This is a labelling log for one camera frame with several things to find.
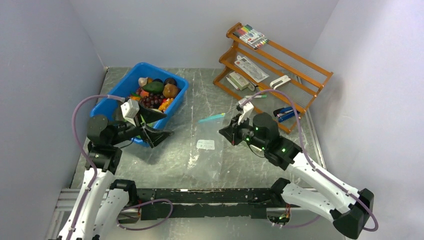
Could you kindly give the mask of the clear zip top bag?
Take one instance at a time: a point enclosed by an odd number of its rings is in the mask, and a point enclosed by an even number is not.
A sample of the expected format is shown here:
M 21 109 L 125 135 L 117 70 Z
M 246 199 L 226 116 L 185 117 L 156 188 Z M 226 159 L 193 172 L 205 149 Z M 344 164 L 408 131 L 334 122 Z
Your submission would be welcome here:
M 198 181 L 213 183 L 220 177 L 223 164 L 225 113 L 200 119 L 194 128 L 185 173 Z

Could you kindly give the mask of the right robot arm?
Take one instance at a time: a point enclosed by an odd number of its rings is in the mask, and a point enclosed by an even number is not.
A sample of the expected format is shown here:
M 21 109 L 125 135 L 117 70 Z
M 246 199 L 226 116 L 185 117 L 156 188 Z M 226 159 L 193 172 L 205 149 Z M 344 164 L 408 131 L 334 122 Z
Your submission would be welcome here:
M 228 126 L 218 131 L 233 146 L 245 142 L 248 147 L 263 151 L 272 165 L 297 176 L 313 189 L 304 189 L 285 178 L 270 188 L 270 202 L 299 206 L 330 221 L 347 238 L 356 240 L 366 231 L 369 219 L 373 231 L 379 228 L 373 213 L 374 194 L 367 188 L 358 190 L 315 164 L 299 145 L 281 136 L 277 123 L 267 113 L 257 114 L 250 121 L 242 114 L 233 117 Z

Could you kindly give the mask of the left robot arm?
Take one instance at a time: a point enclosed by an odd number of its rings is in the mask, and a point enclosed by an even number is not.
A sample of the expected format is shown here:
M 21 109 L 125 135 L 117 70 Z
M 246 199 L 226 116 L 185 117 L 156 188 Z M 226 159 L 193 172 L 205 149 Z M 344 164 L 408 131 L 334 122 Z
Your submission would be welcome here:
M 168 199 L 142 201 L 133 180 L 118 179 L 115 174 L 123 150 L 118 144 L 141 137 L 151 148 L 156 147 L 171 131 L 150 127 L 167 114 L 145 108 L 135 101 L 121 105 L 123 121 L 112 121 L 103 114 L 88 121 L 87 151 L 83 183 L 70 216 L 57 235 L 58 240 L 101 240 L 107 230 L 120 225 L 119 215 L 128 209 L 139 209 L 154 203 L 172 205 Z

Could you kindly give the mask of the orange yellow corn piece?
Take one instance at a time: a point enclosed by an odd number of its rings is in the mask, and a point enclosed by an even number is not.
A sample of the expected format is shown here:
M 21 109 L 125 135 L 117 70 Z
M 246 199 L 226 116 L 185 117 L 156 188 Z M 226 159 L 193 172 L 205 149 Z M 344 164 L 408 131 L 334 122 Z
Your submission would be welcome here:
M 164 112 L 167 110 L 167 108 L 171 105 L 171 103 L 174 101 L 174 98 L 167 98 L 164 99 L 162 104 L 158 107 L 158 110 L 161 112 Z

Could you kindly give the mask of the purple grapes bunch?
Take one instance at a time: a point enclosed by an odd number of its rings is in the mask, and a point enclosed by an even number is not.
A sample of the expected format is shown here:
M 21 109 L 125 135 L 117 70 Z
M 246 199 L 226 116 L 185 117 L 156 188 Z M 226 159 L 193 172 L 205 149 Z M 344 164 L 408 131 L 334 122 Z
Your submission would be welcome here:
M 149 93 L 142 90 L 140 87 L 136 90 L 135 95 L 142 97 L 142 100 L 139 101 L 139 104 L 151 109 L 158 109 L 164 99 L 167 99 L 161 93 Z

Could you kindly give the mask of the green capped white marker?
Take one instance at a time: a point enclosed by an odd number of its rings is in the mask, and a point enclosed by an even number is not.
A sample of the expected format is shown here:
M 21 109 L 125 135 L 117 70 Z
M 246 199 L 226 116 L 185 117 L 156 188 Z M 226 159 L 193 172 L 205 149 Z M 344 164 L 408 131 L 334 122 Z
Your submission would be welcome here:
M 260 95 L 255 95 L 255 96 L 253 96 L 253 95 L 246 95 L 246 96 L 244 96 L 244 98 L 245 99 L 249 99 L 249 98 L 253 98 L 253 99 L 265 99 L 265 98 L 267 98 L 267 95 L 266 94 L 260 94 Z

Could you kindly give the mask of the garlic bulb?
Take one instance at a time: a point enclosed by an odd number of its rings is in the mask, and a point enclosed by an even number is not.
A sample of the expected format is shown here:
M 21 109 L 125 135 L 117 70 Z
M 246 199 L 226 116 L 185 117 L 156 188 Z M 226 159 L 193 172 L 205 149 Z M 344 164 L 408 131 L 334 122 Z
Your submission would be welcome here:
M 147 77 L 140 77 L 137 82 L 138 82 L 139 87 L 142 88 L 149 82 L 149 80 L 148 80 Z

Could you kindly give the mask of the blue plastic bin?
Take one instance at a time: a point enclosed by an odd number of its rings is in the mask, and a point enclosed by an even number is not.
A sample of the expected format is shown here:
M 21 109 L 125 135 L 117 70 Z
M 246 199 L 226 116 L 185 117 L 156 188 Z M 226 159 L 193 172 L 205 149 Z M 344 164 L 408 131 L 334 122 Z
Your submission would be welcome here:
M 108 92 L 109 95 L 119 97 L 129 97 L 132 100 L 144 100 L 148 97 L 146 92 L 142 92 L 139 85 L 139 78 L 151 78 L 153 80 L 160 79 L 165 81 L 168 78 L 173 78 L 176 81 L 176 87 L 180 89 L 178 95 L 173 99 L 169 106 L 164 110 L 167 117 L 160 119 L 152 124 L 152 128 L 162 130 L 165 128 L 168 121 L 176 113 L 179 106 L 183 102 L 184 95 L 189 88 L 189 82 L 171 72 L 163 70 L 147 62 L 137 63 L 123 78 Z M 90 116 L 104 115 L 108 120 L 117 120 L 117 110 L 120 105 L 117 100 L 103 98 L 90 112 Z

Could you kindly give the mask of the dark plum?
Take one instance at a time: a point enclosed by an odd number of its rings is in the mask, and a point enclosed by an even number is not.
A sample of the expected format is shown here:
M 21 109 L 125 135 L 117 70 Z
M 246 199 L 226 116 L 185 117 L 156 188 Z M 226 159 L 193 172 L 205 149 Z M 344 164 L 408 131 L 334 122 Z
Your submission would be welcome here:
M 177 84 L 177 81 L 173 78 L 173 77 L 168 77 L 168 78 L 166 78 L 165 80 L 164 80 L 164 82 L 163 82 L 165 85 L 168 85 L 168 84 L 170 84 L 170 85 L 174 85 L 174 86 L 177 86 L 178 84 Z

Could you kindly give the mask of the green white box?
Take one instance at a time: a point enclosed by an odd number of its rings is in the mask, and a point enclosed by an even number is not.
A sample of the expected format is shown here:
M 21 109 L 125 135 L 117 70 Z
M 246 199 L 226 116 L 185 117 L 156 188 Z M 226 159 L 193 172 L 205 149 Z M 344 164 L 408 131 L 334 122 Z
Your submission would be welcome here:
M 228 77 L 226 78 L 230 84 L 236 89 L 236 90 L 244 90 L 249 86 L 249 81 L 246 80 L 243 76 L 241 76 L 237 72 L 230 72 L 228 74 Z

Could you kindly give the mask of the blue stapler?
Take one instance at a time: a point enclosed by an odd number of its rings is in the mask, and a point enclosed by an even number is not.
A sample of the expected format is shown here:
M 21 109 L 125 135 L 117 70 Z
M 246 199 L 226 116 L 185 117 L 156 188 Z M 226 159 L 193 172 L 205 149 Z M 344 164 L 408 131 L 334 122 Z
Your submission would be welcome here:
M 278 108 L 273 111 L 273 115 L 279 123 L 282 123 L 295 116 L 294 109 L 291 106 Z

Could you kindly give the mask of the white stapler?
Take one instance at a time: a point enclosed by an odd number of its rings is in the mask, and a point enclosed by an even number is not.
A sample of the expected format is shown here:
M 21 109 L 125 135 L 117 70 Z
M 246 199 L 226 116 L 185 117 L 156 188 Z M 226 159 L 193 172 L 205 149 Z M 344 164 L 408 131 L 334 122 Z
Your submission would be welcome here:
M 273 81 L 270 82 L 269 86 L 272 89 L 277 89 L 285 84 L 288 84 L 292 79 L 288 77 L 287 75 L 283 75 Z

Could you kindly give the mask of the orange wooden shelf rack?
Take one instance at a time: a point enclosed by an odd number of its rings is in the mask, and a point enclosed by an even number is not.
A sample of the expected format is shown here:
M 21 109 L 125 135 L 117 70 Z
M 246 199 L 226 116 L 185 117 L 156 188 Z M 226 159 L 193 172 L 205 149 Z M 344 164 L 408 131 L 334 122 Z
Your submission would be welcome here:
M 213 80 L 213 84 L 224 90 L 226 93 L 241 100 L 244 96 L 266 91 L 267 98 L 256 98 L 252 100 L 254 110 L 257 113 L 267 112 L 270 115 L 273 111 L 290 106 L 293 101 L 297 117 L 291 117 L 286 121 L 277 122 L 278 127 L 286 133 L 292 132 L 297 123 L 309 113 L 309 108 L 320 92 L 327 85 L 333 76 L 333 72 L 326 70 L 306 58 L 288 50 L 282 45 L 269 40 L 268 44 L 254 50 L 244 43 L 233 32 L 244 26 L 238 22 L 226 33 L 232 43 L 229 49 L 219 58 L 219 63 L 224 65 L 223 71 Z M 261 82 L 255 82 L 249 75 L 235 65 L 237 55 L 246 56 L 269 77 Z M 227 80 L 228 74 L 236 72 L 249 82 L 249 86 L 244 90 L 236 90 Z M 287 75 L 291 81 L 277 89 L 270 88 L 270 82 Z

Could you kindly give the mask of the packaged item in blister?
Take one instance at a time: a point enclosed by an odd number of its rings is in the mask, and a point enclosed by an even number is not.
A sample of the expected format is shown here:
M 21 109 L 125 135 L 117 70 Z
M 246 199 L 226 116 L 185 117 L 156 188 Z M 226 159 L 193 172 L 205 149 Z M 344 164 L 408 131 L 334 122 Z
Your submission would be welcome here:
M 256 83 L 267 79 L 269 75 L 246 56 L 237 55 L 234 64 L 249 75 Z

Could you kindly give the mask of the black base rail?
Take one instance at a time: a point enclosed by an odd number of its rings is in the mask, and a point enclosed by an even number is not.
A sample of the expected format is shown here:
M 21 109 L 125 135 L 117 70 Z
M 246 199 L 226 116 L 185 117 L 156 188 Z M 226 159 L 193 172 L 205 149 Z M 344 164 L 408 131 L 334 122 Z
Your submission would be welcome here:
M 267 219 L 272 208 L 285 209 L 287 204 L 270 188 L 139 188 L 138 197 L 144 203 L 167 199 L 141 207 L 141 220 L 169 218 L 250 217 Z

